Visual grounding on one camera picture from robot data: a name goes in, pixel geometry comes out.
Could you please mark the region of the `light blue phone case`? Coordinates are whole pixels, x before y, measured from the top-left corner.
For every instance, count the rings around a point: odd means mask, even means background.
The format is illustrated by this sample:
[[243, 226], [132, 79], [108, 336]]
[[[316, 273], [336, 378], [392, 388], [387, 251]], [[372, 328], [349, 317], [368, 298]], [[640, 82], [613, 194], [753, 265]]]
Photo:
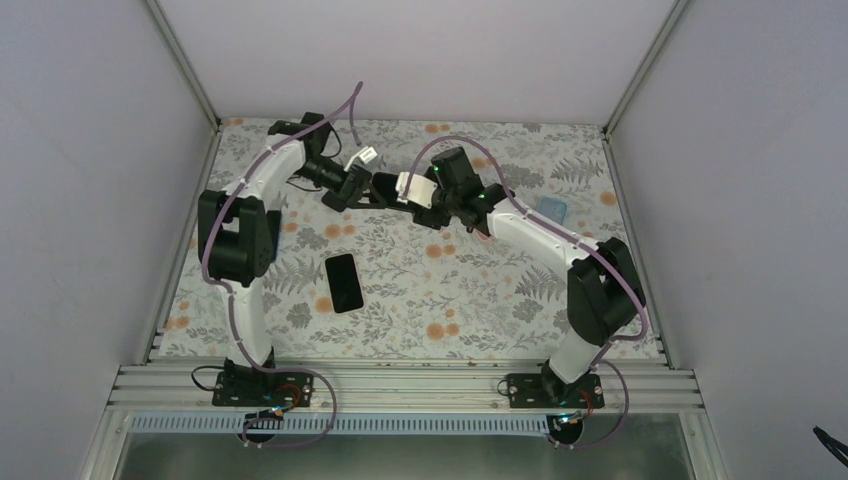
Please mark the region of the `light blue phone case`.
[[565, 225], [568, 205], [561, 199], [543, 196], [537, 202], [536, 211], [556, 224]]

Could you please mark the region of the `black phone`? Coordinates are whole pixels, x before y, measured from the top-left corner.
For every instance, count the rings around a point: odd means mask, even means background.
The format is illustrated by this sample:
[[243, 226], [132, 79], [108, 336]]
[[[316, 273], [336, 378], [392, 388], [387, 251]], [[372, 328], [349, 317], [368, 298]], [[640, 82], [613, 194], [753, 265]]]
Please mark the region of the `black phone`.
[[398, 175], [388, 172], [374, 173], [369, 189], [369, 198], [376, 203], [392, 204], [397, 202]]

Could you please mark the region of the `blue smartphone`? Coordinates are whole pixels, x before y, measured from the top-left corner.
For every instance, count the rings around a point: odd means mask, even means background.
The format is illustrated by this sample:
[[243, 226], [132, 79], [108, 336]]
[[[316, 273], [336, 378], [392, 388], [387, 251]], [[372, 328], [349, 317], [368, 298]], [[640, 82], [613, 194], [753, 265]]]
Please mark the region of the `blue smartphone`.
[[279, 236], [282, 221], [282, 213], [279, 210], [271, 210], [266, 213], [268, 225], [269, 240], [268, 240], [268, 260], [273, 263], [278, 254]]

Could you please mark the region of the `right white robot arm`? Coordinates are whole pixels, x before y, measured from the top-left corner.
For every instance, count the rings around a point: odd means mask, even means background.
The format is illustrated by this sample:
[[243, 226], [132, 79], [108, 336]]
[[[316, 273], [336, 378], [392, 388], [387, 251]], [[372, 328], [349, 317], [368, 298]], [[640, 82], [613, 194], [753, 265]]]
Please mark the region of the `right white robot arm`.
[[632, 338], [645, 337], [644, 290], [621, 239], [598, 242], [566, 229], [520, 200], [503, 176], [485, 184], [461, 147], [433, 157], [425, 174], [401, 173], [395, 190], [400, 202], [517, 246], [564, 279], [569, 329], [542, 368], [541, 391], [552, 406], [578, 397], [579, 381], [613, 343], [626, 340], [621, 330], [631, 321], [640, 323]]

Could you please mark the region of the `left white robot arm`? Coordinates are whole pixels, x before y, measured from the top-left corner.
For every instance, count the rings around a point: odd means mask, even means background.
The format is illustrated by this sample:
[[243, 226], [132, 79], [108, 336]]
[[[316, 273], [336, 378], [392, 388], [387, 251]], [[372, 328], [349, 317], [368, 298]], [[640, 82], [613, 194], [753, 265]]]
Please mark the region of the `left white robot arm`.
[[198, 200], [199, 259], [204, 279], [221, 293], [230, 336], [218, 389], [238, 387], [255, 405], [276, 396], [280, 375], [266, 330], [262, 278], [278, 252], [282, 188], [303, 177], [337, 212], [386, 204], [372, 173], [324, 155], [332, 132], [329, 121], [312, 112], [297, 123], [276, 121], [248, 169], [221, 190], [203, 191]]

